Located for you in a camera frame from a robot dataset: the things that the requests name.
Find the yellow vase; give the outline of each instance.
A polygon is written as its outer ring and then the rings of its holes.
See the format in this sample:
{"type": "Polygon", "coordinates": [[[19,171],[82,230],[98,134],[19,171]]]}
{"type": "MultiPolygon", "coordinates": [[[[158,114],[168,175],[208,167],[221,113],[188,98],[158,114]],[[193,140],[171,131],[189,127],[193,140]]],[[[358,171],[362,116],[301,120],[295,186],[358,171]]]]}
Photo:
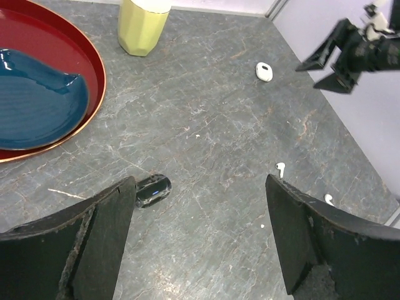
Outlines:
{"type": "Polygon", "coordinates": [[[119,44],[130,55],[148,55],[156,47],[170,10],[169,0],[122,0],[119,44]]]}

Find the blue plate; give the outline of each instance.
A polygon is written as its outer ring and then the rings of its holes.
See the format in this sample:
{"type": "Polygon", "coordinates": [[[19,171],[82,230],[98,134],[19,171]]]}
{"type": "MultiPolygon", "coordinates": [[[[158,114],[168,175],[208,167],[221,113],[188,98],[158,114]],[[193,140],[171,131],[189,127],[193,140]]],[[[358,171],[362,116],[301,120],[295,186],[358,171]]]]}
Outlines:
{"type": "Polygon", "coordinates": [[[0,49],[0,149],[55,143],[78,126],[88,106],[89,91],[81,75],[0,49]]]}

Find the table surface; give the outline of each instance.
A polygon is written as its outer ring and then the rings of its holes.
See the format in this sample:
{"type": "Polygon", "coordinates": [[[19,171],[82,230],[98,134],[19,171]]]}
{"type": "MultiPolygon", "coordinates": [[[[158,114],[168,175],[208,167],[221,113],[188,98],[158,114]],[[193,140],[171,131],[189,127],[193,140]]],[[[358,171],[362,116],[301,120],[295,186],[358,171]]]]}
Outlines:
{"type": "Polygon", "coordinates": [[[143,58],[118,44],[118,6],[38,2],[93,41],[107,94],[61,147],[0,165],[0,232],[125,176],[167,175],[170,197],[134,211],[114,299],[285,299],[264,188],[277,162],[286,181],[354,215],[384,223],[397,208],[269,20],[172,11],[143,58]],[[270,83],[256,79],[259,61],[270,83]]]}

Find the red tray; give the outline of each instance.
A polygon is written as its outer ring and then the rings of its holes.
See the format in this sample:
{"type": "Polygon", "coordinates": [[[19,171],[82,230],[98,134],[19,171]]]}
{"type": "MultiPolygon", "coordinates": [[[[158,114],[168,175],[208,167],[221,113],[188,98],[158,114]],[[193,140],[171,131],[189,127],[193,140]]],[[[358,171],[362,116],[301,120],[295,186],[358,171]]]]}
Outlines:
{"type": "Polygon", "coordinates": [[[81,131],[99,110],[106,92],[104,64],[91,41],[63,17],[28,0],[0,0],[0,47],[20,50],[60,71],[79,73],[90,92],[87,113],[68,136],[42,148],[0,150],[0,163],[27,158],[62,144],[81,131]]]}

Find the white earbud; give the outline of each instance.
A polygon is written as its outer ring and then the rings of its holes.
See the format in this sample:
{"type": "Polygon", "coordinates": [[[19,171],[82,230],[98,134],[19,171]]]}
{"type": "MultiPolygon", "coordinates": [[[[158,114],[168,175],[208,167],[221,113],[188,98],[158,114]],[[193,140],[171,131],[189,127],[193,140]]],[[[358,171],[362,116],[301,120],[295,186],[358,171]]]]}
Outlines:
{"type": "Polygon", "coordinates": [[[332,197],[331,195],[326,194],[326,195],[324,196],[324,200],[325,200],[326,203],[328,203],[329,205],[331,205],[331,206],[334,207],[334,205],[333,205],[333,203],[332,203],[333,197],[332,197]]]}
{"type": "Polygon", "coordinates": [[[273,80],[273,69],[265,62],[259,62],[256,66],[256,75],[259,79],[265,82],[273,80]]]}
{"type": "Polygon", "coordinates": [[[285,170],[285,163],[279,162],[275,165],[275,168],[279,170],[279,177],[283,178],[283,171],[285,170]]]}

